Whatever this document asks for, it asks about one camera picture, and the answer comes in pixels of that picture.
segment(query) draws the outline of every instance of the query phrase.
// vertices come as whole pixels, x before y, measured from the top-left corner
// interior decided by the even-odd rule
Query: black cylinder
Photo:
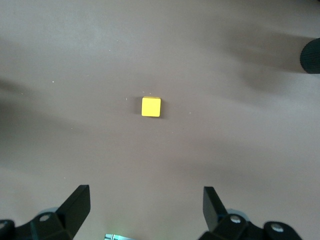
[[[308,74],[320,74],[320,38],[305,45],[300,54],[300,64]]]

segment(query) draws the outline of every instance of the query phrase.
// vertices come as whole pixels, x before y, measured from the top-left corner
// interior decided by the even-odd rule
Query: yellow block
[[[160,117],[161,98],[144,96],[142,98],[141,115],[145,117]]]

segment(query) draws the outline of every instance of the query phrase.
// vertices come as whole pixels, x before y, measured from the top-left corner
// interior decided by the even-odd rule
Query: yellow cube
[[[141,115],[145,117],[160,117],[161,98],[144,96],[142,98]]]

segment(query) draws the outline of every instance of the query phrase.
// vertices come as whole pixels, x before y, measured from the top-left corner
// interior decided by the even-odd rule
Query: screw
[[[274,231],[278,232],[278,233],[283,233],[283,232],[284,232],[283,227],[280,226],[280,225],[277,224],[277,223],[272,223],[272,224],[271,224],[271,228],[272,228]]]
[[[7,223],[8,223],[7,221],[1,222],[1,223],[0,223],[0,229],[4,228]]]
[[[230,220],[231,220],[233,223],[235,223],[235,224],[241,223],[240,217],[238,217],[238,216],[236,216],[236,215],[232,215],[232,216],[230,217]]]
[[[47,221],[48,219],[50,218],[50,215],[49,214],[46,214],[46,215],[43,215],[39,218],[39,221],[40,222],[45,222]]]

